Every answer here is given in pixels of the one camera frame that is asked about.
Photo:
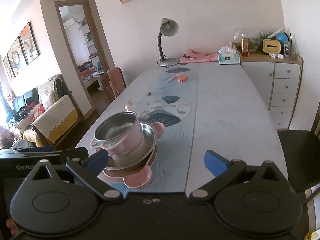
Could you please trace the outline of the person left hand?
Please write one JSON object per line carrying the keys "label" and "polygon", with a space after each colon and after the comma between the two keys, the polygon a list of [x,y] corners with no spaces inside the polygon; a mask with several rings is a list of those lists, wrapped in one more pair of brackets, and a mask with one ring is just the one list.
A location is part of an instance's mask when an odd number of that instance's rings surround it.
{"label": "person left hand", "polygon": [[20,230],[12,218],[7,219],[5,223],[13,236],[19,233]]}

